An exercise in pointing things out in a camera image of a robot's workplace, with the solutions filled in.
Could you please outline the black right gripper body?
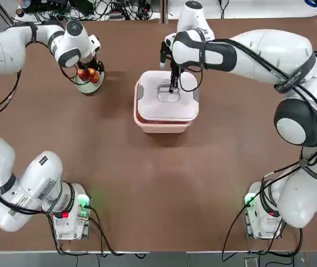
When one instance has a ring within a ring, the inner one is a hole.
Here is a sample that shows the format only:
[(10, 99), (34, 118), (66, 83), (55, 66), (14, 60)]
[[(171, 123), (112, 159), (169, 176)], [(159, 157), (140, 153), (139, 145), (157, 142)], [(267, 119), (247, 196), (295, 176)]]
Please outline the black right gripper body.
[(179, 77), (181, 74), (180, 67), (177, 65), (177, 63), (175, 62), (173, 58), (170, 59), (170, 67), (171, 67), (171, 76)]

